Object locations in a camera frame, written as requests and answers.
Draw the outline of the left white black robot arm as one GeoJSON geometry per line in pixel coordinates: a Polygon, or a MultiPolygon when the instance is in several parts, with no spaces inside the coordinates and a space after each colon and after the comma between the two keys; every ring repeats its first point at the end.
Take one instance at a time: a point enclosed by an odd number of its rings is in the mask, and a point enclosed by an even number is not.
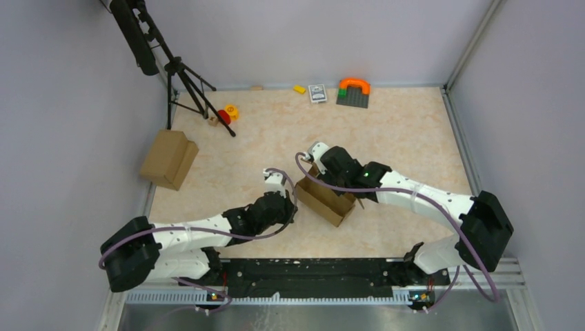
{"type": "Polygon", "coordinates": [[[112,292],[171,278],[212,285],[221,276],[216,248],[273,237],[267,229],[279,225],[282,232],[296,211],[293,195],[266,192],[254,203],[197,221],[162,224],[135,217],[101,244],[99,268],[112,292]]]}

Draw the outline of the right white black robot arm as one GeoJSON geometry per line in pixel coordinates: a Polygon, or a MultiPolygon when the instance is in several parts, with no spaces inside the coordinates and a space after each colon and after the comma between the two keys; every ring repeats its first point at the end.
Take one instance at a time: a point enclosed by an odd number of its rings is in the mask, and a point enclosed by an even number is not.
{"type": "Polygon", "coordinates": [[[452,231],[438,241],[417,244],[405,259],[406,278],[423,284],[432,273],[459,265],[493,272],[514,232],[498,198],[482,190],[477,196],[455,194],[410,179],[390,166],[364,165],[345,148],[316,142],[308,158],[318,179],[358,199],[409,209],[452,231]]]}

